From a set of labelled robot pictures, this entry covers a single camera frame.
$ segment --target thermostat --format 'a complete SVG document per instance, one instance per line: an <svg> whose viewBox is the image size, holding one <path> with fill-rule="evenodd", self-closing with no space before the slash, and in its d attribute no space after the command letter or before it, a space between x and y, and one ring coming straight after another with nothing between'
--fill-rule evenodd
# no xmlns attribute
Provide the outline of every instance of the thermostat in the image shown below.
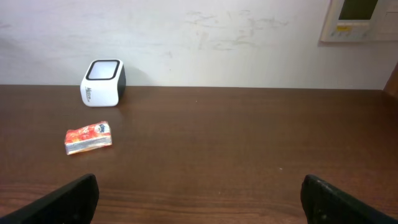
<svg viewBox="0 0 398 224"><path fill-rule="evenodd" d="M398 0L331 0L320 40L398 40Z"/></svg>
<svg viewBox="0 0 398 224"><path fill-rule="evenodd" d="M126 87L123 62L95 60L81 81L81 99L87 106L116 106Z"/></svg>

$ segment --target wooden table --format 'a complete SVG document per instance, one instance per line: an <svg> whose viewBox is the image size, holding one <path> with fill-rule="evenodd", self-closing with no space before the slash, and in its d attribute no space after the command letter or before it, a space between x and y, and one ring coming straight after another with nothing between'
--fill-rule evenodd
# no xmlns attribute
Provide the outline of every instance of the wooden table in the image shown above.
<svg viewBox="0 0 398 224"><path fill-rule="evenodd" d="M0 215L94 173L93 223L306 223L313 173L398 218L398 103L381 91L127 87L89 108L78 86L0 86ZM68 129L111 147L67 156Z"/></svg>

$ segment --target control panel screen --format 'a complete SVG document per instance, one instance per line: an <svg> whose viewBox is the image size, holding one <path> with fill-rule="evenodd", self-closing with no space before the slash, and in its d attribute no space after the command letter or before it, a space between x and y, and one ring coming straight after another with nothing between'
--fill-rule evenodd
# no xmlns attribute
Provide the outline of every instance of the control panel screen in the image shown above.
<svg viewBox="0 0 398 224"><path fill-rule="evenodd" d="M339 20L370 20L377 0L345 0Z"/></svg>

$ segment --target wood grain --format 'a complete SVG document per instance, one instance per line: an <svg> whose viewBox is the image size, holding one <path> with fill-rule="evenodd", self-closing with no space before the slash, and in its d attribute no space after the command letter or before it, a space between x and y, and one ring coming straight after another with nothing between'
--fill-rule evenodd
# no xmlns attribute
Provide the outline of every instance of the wood grain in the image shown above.
<svg viewBox="0 0 398 224"><path fill-rule="evenodd" d="M305 174L398 218L398 104L382 91L127 87L89 108L78 86L0 86L0 215L86 174L93 223L306 223ZM113 145L67 156L68 129Z"/></svg>

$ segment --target red wrapper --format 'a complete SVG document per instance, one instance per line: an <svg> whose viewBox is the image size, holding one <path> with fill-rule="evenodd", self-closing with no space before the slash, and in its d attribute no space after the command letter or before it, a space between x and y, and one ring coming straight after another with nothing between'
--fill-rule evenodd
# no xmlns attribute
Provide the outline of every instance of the red wrapper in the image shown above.
<svg viewBox="0 0 398 224"><path fill-rule="evenodd" d="M112 145L111 128L106 121L77 130L68 130L65 137L65 149L68 155L110 145Z"/></svg>

